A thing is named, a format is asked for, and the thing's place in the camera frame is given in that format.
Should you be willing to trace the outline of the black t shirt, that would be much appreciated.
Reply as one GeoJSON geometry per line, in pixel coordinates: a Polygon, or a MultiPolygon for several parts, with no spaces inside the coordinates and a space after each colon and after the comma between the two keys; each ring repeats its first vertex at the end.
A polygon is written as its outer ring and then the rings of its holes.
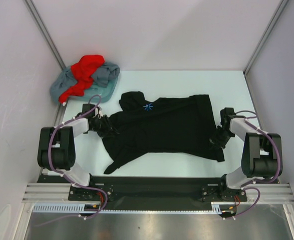
{"type": "Polygon", "coordinates": [[[160,97],[150,102],[140,91],[126,92],[119,100],[121,111],[110,115],[119,134],[103,138],[112,159],[109,175],[147,153],[185,153],[212,161],[225,160],[223,150],[209,149],[216,131],[207,94],[184,98],[160,97]]]}

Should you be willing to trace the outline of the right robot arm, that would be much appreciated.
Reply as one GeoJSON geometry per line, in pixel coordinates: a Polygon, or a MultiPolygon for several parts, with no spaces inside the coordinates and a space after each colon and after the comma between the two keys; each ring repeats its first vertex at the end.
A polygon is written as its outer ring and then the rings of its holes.
{"type": "Polygon", "coordinates": [[[218,196],[228,201],[249,184],[269,184],[277,180],[282,173],[280,135],[260,129],[230,107],[220,111],[220,119],[220,125],[209,139],[210,147],[223,150],[228,141],[237,136],[243,141],[243,150],[240,167],[220,178],[218,196]]]}

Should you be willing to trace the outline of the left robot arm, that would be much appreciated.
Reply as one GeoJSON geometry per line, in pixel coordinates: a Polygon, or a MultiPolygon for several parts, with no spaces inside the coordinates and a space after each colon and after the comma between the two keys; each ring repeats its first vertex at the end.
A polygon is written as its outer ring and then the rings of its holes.
{"type": "Polygon", "coordinates": [[[84,103],[82,111],[71,120],[41,129],[37,155],[40,167],[53,171],[75,187],[80,187],[80,195],[87,200],[96,196],[97,187],[90,183],[90,173],[76,162],[75,138],[89,131],[96,132],[101,138],[119,134],[99,106],[84,103]]]}

